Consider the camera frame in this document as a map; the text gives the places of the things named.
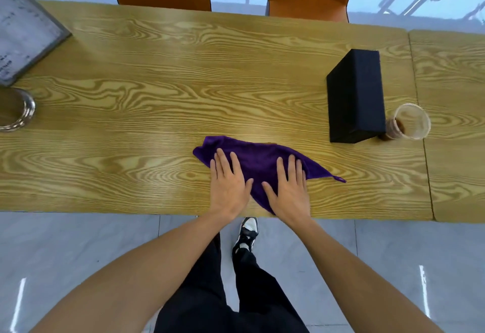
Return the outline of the person's right hand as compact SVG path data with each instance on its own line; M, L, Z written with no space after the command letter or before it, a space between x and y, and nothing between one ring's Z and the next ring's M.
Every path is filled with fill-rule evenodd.
M294 232L311 221L310 198L303 188L303 166L298 161L298 189L292 189L288 185L287 167L284 167L283 159L276 161L277 169L277 203L270 203L274 214L289 226Z

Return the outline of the person's left hand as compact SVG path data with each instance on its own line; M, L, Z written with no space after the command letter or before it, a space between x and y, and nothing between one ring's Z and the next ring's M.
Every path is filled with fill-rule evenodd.
M210 161L210 206L209 213L219 216L224 224L232 222L247 207L250 198L245 197L246 181L239 159L234 152L229 154L232 176L217 179L216 152Z

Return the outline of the purple cleaning cloth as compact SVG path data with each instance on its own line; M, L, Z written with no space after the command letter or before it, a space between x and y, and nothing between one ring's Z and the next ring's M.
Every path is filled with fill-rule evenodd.
M336 181L346 183L343 178L333 175L319 163L300 152L273 143L253 143L223 135L206 136L202 145L194 148L192 153L204 165L210 167L210 161L214 159L214 154L218 148L222 149L228 157L230 166L232 166L230 153L234 152L237 155L245 180L250 178L254 180L251 190L252 198L258 205L271 214L274 214L274 211L270 206L262 183L269 183L277 194L278 178L276 161L279 157L283 159L285 166L288 165L290 155L293 155L296 160L300 160L307 180L333 178Z

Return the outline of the person's right forearm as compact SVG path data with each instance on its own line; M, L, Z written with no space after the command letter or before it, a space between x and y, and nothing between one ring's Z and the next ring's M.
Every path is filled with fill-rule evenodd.
M305 245L355 333L444 333L404 294L311 217L282 221Z

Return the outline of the person's left forearm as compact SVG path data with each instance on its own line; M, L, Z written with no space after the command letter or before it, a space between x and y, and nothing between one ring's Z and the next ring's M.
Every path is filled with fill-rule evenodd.
M31 333L141 333L237 216L208 211L130 250L75 287Z

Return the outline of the black and white sneaker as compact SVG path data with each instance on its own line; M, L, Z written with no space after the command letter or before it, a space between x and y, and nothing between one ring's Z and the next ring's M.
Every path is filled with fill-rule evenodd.
M244 218L240 226L239 236L232 248L232 257L241 249L252 252L258 234L258 219L256 217Z

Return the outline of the black rectangular box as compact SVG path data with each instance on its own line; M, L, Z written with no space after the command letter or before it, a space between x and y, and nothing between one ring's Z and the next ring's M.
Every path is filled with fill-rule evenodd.
M355 144L385 134L380 54L351 49L326 77L329 140Z

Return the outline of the person's black trousers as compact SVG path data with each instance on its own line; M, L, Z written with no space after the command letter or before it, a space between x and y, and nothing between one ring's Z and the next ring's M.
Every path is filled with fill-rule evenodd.
M153 333L309 333L277 280L247 250L233 256L239 311L227 304L220 234L161 308Z

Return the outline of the clear plastic cup brown drink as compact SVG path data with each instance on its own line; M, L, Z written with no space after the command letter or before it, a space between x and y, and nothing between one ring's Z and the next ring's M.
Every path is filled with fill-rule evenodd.
M380 140L423 140L431 130L428 114L414 103L400 105L385 120L385 133L380 134Z

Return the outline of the round glass ashtray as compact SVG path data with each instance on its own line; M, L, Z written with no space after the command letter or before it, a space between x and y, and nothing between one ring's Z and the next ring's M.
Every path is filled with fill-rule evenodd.
M25 127L32 120L35 110L35 100L28 91L0 87L0 134Z

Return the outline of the grey framed sign board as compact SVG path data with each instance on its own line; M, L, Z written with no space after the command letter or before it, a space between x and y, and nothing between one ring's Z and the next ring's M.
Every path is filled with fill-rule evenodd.
M0 86L13 85L70 36L36 0L0 0Z

